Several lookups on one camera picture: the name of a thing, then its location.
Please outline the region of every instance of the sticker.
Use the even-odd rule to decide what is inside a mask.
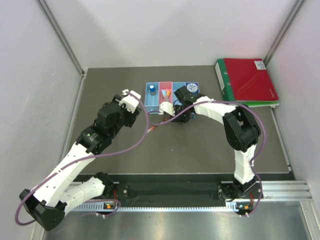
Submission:
[[[256,69],[258,69],[258,70],[266,70],[266,66],[264,64],[264,61],[254,61],[254,64],[256,66]]]
[[[195,93],[196,91],[198,91],[198,86],[197,84],[194,83],[189,83],[186,88],[189,90],[189,92],[191,93]]]
[[[222,74],[221,74],[221,71],[220,71],[219,63],[216,63],[215,71],[216,71],[216,75],[218,76],[218,80],[219,80],[221,91],[223,91],[224,88],[225,88],[225,83],[224,83],[224,80],[222,78]]]

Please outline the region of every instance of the dark gray table surface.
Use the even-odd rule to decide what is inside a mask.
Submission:
[[[146,82],[199,82],[200,92],[222,100],[213,66],[160,66],[90,68],[84,82],[70,143],[91,125],[101,106],[122,90],[134,90],[145,100]],[[255,166],[261,173],[287,173],[286,159],[279,141],[269,107],[253,109],[262,119],[267,131],[267,143]],[[163,116],[152,115],[159,122]],[[146,119],[142,112],[132,128],[121,129],[104,153],[126,149],[143,135]],[[197,116],[188,124],[169,123],[149,133],[130,152],[96,159],[82,174],[106,172],[111,174],[153,173],[232,173],[235,170],[234,151],[229,146],[224,127],[210,118]]]

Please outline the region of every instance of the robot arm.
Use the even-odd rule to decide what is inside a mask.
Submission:
[[[181,105],[163,102],[160,105],[162,112],[176,116],[187,107],[194,105],[194,107],[176,118],[174,122],[180,124],[187,123],[190,119],[190,114],[196,113],[207,116],[224,125],[227,141],[234,149],[235,185],[239,188],[240,192],[247,191],[256,182],[254,179],[255,174],[250,166],[250,160],[254,156],[261,130],[255,118],[242,107],[214,103],[214,99],[202,93],[193,95],[185,86],[179,88],[174,94]],[[210,103],[197,105],[200,102]]]
[[[41,186],[28,200],[24,207],[26,211],[42,227],[50,231],[54,229],[73,208],[89,199],[103,195],[108,198],[113,190],[113,182],[100,172],[81,185],[67,189],[76,176],[95,158],[79,161],[65,168],[74,160],[100,154],[107,148],[120,129],[132,127],[140,109],[139,102],[132,96],[115,95],[111,102],[105,103],[98,111],[94,123],[82,131],[70,151],[50,175],[57,173],[46,184]],[[141,96],[131,91],[137,98]],[[20,194],[22,200],[30,190],[25,189]]]

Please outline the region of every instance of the cable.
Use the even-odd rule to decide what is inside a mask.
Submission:
[[[249,164],[250,164],[250,168],[253,172],[253,174],[256,176],[256,178],[258,179],[259,183],[260,183],[260,194],[259,194],[259,197],[257,199],[257,202],[255,204],[255,206],[253,207],[252,211],[247,215],[248,217],[251,216],[257,209],[257,207],[259,206],[260,204],[260,200],[262,198],[262,195],[263,195],[263,187],[262,187],[262,181],[261,181],[261,178],[260,176],[258,175],[256,169],[254,168],[254,161],[255,159],[257,158],[257,156],[259,156],[262,152],[262,150],[265,148],[265,145],[266,145],[266,142],[267,142],[267,133],[266,133],[266,129],[265,129],[265,126],[262,122],[262,120],[259,118],[259,116],[254,112],[252,111],[249,107],[247,107],[246,105],[243,105],[241,103],[238,103],[236,101],[200,101],[200,102],[196,102],[194,103],[193,105],[190,105],[188,107],[186,107],[183,111],[181,111],[179,114],[177,114],[176,116],[174,116],[173,118],[170,118],[168,121],[165,121],[165,122],[162,122],[162,123],[152,123],[150,122],[151,125],[154,125],[154,126],[161,126],[161,125],[164,125],[164,124],[168,124],[169,122],[175,120],[177,117],[179,117],[180,115],[182,115],[185,111],[193,108],[194,106],[197,106],[197,105],[200,105],[200,104],[226,104],[226,105],[237,105],[237,106],[240,106],[242,107],[243,109],[246,109],[247,111],[249,111],[253,116],[254,118],[258,121],[261,129],[262,129],[262,133],[263,133],[263,138],[262,138],[262,144],[259,148],[259,150],[257,151],[257,153],[250,159],[249,161]]]
[[[137,147],[141,142],[142,140],[146,137],[147,135],[147,131],[148,131],[148,128],[149,128],[149,118],[148,118],[148,112],[147,112],[147,109],[145,108],[145,105],[144,103],[139,99],[137,98],[135,95],[133,95],[132,93],[130,92],[127,92],[127,94],[129,94],[130,96],[134,97],[136,100],[139,101],[143,111],[144,111],[144,114],[145,114],[145,119],[146,119],[146,126],[145,126],[145,131],[144,131],[144,134],[142,135],[141,139],[134,145],[132,145],[131,147],[125,149],[125,150],[121,150],[121,151],[116,151],[116,152],[111,152],[111,153],[104,153],[104,154],[99,154],[99,155],[92,155],[92,156],[86,156],[86,157],[82,157],[82,158],[79,158],[77,160],[74,160],[70,163],[68,163],[67,165],[63,166],[61,168],[61,170],[65,170],[67,167],[71,166],[72,164],[75,164],[75,163],[78,163],[80,161],[84,161],[84,160],[88,160],[88,159],[93,159],[93,158],[102,158],[102,157],[110,157],[110,156],[115,156],[115,155],[119,155],[119,154],[123,154],[123,153],[126,153],[126,152],[129,152],[130,150],[134,149],[135,147]],[[52,178],[54,178],[58,173],[53,173],[52,175],[48,176],[45,180],[43,180],[39,185],[37,185],[34,189],[32,189],[22,200],[21,202],[19,203],[16,211],[15,211],[15,216],[14,216],[14,220],[15,220],[15,223],[18,224],[19,226],[26,226],[26,225],[29,225],[29,224],[32,224],[35,222],[35,220],[31,220],[31,221],[28,221],[28,222],[20,222],[19,221],[19,212],[21,211],[21,208],[23,207],[24,203],[27,201],[27,199],[32,196],[41,186],[43,186],[44,184],[46,184],[49,180],[51,180]]]

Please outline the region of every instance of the white wall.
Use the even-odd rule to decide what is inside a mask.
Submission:
[[[320,211],[320,1],[308,0],[268,69],[276,108],[297,176],[307,180]]]
[[[19,194],[57,164],[80,74],[36,1],[1,3],[0,238],[26,240],[32,226],[15,223]]]
[[[83,68],[264,58],[296,0],[46,0]]]

